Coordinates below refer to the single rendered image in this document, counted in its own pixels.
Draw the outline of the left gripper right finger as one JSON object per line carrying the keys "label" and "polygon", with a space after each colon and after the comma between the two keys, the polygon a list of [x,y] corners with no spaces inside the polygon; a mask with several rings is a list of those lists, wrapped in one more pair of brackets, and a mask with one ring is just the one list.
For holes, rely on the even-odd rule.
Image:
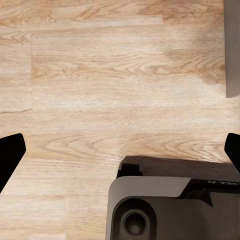
{"label": "left gripper right finger", "polygon": [[240,135],[229,133],[225,141],[224,151],[240,173]]}

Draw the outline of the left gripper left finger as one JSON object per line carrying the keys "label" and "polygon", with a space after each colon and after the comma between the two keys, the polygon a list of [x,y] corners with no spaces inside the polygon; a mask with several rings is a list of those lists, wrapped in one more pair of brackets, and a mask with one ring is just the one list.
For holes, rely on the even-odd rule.
{"label": "left gripper left finger", "polygon": [[0,193],[26,152],[21,133],[0,138]]}

